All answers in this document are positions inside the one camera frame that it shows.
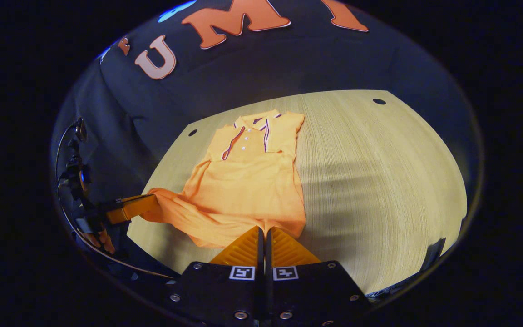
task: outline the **letter m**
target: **letter m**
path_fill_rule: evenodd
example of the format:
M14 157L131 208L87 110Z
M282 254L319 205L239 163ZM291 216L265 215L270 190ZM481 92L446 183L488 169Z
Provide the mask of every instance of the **letter m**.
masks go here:
M191 24L203 42L202 49L222 43L227 39L218 34L213 27L217 27L232 35L241 35L243 18L247 15L251 24L250 31L264 31L290 25L290 20L280 16L268 0L233 0L229 11L205 8L198 10L181 21Z

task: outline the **screw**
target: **screw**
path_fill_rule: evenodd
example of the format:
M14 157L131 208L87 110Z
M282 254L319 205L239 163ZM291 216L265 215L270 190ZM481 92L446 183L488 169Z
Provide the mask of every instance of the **screw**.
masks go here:
M243 312L243 311L237 311L235 314L234 314L234 317L239 319L239 320L244 320L244 319L247 319L247 313Z
M280 319L288 320L289 318L292 318L292 313L289 311L285 311L280 314Z

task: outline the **orange letter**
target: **orange letter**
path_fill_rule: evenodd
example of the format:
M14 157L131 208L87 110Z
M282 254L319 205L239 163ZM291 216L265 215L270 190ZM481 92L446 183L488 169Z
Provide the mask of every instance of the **orange letter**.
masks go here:
M187 16L181 23L191 24L203 40L201 48L209 49L227 39L225 35L216 33L213 27L232 35L241 35L245 15L251 21L247 27L250 31L258 32L290 25L290 20L280 16L268 0L233 0L229 11L205 8Z
M362 25L353 15L350 10L346 7L345 4L341 4L338 1L334 0L322 0L326 7L330 9L332 13L332 19L330 20L332 24L342 27L343 29L351 29L355 31L368 32L369 29Z
M170 50L167 44L164 42L164 35L161 35L154 39L150 45L151 49L156 49L158 53L163 57L164 64L162 67L154 66L152 61L149 59L147 50L141 52L138 55L137 60L134 61L135 64L141 66L143 71L151 77L153 80L164 79L165 76L170 74L175 65L177 64L177 59L175 54Z
M126 37L123 37L122 40L118 43L118 47L124 52L124 56L128 55L128 52L130 51L130 45L128 44L128 39Z

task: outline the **table surface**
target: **table surface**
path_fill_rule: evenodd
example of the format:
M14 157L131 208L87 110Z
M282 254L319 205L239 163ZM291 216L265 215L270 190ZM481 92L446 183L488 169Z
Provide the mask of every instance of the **table surface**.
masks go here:
M216 129L274 108L306 116L295 161L306 210L298 241L323 261L340 261L365 294L417 273L428 246L441 238L443 253L457 240L467 199L456 161L433 128L388 91L291 95L189 124L143 193L150 188L179 193ZM197 247L172 225L140 217L132 219L128 236L179 273L222 250Z

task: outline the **black background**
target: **black background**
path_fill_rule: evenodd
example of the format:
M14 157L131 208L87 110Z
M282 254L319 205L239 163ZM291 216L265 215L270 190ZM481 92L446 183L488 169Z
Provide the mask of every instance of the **black background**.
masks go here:
M116 38L183 1L0 1L0 325L158 325L68 246L52 208L55 116ZM523 1L351 1L442 62L484 134L486 183L467 238L367 325L523 326Z

